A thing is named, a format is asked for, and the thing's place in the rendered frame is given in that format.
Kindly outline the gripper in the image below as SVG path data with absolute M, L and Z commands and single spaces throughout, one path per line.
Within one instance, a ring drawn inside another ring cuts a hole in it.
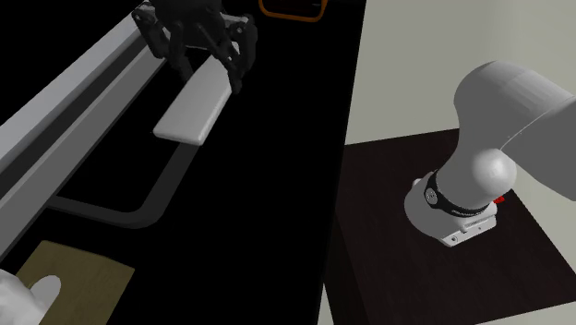
M 186 58 L 185 45 L 208 45 L 227 70 L 232 91 L 237 94 L 256 60 L 258 29 L 253 17 L 226 20 L 221 15 L 222 0 L 150 1 L 155 9 L 137 7 L 131 17 L 153 56 L 166 59 L 188 82 L 194 70 Z M 198 24 L 208 33 L 208 40 Z

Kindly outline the white flat oblong slab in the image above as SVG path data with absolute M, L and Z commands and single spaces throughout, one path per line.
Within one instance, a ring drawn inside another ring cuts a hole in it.
M 233 17 L 221 12 L 226 20 Z M 198 24 L 208 40 L 208 33 Z M 227 70 L 208 45 L 185 45 L 186 58 L 194 70 L 169 105 L 153 134 L 185 144 L 201 145 L 207 139 L 223 107 L 234 95 Z

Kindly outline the black tray with orange rim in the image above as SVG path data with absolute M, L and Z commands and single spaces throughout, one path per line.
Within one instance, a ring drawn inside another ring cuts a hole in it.
M 267 17 L 303 22 L 317 22 L 329 0 L 258 0 L 260 11 Z

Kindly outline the black sink with grey rim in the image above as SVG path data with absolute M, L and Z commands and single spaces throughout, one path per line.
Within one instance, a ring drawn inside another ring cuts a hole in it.
M 183 82 L 161 68 L 47 201 L 52 210 L 138 229 L 166 211 L 198 147 L 157 138 L 153 125 Z

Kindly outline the olive brown cutting board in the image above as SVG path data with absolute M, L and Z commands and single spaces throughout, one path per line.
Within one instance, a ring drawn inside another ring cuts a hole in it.
M 40 325 L 106 325 L 134 272 L 105 256 L 43 240 L 17 277 L 27 288 L 47 276 L 60 281 Z

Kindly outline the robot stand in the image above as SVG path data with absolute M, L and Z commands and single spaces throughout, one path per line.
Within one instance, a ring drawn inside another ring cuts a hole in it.
M 408 221 L 413 181 L 457 141 L 450 129 L 345 147 L 325 273 L 334 325 L 476 325 L 576 302 L 576 272 L 513 192 L 494 228 L 455 247 Z

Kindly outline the white rounded object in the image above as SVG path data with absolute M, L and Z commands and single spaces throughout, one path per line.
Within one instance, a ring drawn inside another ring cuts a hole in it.
M 0 325 L 40 325 L 60 289 L 55 275 L 28 288 L 16 275 L 0 269 Z

